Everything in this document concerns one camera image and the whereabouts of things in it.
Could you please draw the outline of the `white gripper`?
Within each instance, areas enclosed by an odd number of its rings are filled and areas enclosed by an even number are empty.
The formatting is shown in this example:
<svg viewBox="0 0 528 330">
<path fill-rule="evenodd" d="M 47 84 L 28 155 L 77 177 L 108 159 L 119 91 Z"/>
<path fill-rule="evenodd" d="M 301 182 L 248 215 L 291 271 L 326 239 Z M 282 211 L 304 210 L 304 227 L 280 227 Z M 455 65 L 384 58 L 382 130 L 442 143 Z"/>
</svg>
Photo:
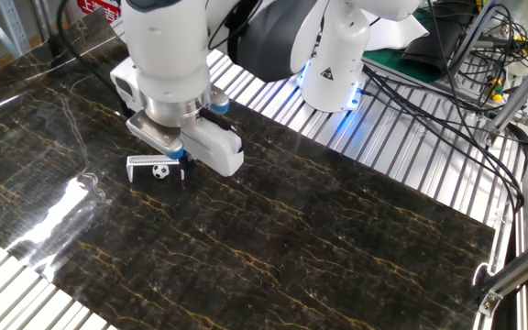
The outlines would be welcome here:
<svg viewBox="0 0 528 330">
<path fill-rule="evenodd" d="M 223 176 L 243 164 L 243 141 L 224 122 L 228 97 L 209 82 L 206 66 L 181 79 L 162 80 L 126 58 L 110 72 L 118 95 L 134 114 L 128 130 L 160 153 L 181 159 L 183 180 L 189 179 L 194 159 Z"/>
</svg>

